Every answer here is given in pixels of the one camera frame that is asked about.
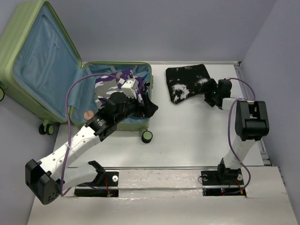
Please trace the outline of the purple camouflage garment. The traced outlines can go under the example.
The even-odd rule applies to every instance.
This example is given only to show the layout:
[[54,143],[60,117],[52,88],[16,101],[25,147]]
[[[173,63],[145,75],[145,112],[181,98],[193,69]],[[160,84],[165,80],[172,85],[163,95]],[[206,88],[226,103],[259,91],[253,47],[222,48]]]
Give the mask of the purple camouflage garment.
[[158,106],[151,101],[152,76],[148,68],[140,70],[137,68],[115,70],[110,74],[101,75],[95,79],[94,86],[94,113],[103,114],[103,100],[109,98],[115,92],[122,92],[121,86],[130,78],[139,81],[139,93],[137,100],[141,104],[144,118],[150,118],[158,110]]

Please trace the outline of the black white tie-dye shirt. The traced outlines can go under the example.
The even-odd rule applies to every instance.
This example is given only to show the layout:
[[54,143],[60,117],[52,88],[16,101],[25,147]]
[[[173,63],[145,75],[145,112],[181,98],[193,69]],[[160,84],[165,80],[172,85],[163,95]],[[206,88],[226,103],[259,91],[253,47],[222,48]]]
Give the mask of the black white tie-dye shirt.
[[175,105],[203,94],[204,84],[211,79],[204,64],[167,68],[165,75],[170,100]]

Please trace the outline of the round peach compact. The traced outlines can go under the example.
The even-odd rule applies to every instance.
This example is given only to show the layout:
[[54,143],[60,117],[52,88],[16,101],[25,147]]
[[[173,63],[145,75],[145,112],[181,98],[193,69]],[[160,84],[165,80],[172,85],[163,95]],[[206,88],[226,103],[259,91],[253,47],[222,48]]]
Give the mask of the round peach compact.
[[86,111],[83,115],[85,120],[90,120],[92,117],[94,116],[94,112],[93,111]]

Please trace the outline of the green hard-shell suitcase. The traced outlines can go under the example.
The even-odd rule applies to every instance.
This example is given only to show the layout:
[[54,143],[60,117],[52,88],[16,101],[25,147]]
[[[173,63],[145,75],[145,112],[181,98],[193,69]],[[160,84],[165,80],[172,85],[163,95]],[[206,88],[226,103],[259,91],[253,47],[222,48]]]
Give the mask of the green hard-shell suitcase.
[[96,61],[81,57],[48,1],[24,1],[16,7],[0,38],[0,93],[42,120],[41,135],[70,120],[81,127],[94,108],[95,79],[115,70],[149,69],[145,62]]

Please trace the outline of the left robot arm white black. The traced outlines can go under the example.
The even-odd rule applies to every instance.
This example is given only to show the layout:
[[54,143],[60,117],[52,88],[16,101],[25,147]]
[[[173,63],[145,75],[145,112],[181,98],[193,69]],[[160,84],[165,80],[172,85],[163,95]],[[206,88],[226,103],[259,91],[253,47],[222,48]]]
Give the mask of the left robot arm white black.
[[66,143],[55,152],[25,165],[25,184],[43,204],[52,203],[64,190],[91,183],[99,185],[105,177],[105,169],[97,161],[85,166],[67,169],[83,153],[96,146],[116,131],[119,123],[129,117],[149,118],[151,102],[146,93],[130,97],[123,92],[113,93],[104,107],[99,109]]

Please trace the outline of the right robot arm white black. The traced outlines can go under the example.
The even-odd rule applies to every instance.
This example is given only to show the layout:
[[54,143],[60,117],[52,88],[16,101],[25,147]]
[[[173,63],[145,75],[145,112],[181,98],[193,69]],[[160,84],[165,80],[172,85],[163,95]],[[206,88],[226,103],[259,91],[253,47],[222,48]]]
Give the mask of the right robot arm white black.
[[269,133],[269,118],[264,101],[231,97],[232,79],[216,82],[210,79],[203,85],[204,100],[210,106],[228,110],[228,153],[216,170],[202,171],[200,178],[205,186],[229,186],[242,181],[243,161],[250,149]]

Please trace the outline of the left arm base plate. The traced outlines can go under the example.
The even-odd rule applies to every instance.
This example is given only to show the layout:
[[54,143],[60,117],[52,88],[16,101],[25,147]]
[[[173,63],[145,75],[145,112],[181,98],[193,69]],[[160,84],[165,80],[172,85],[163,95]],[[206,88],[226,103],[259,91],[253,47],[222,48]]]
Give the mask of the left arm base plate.
[[107,170],[101,181],[85,183],[75,187],[76,197],[118,197],[119,171]]

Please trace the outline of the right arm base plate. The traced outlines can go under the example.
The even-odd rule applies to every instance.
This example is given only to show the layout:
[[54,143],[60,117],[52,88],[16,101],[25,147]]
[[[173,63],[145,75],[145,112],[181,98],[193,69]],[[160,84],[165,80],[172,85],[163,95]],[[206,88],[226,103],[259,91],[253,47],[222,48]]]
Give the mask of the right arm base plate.
[[241,169],[235,175],[219,176],[217,170],[201,171],[198,181],[202,184],[203,196],[247,196]]

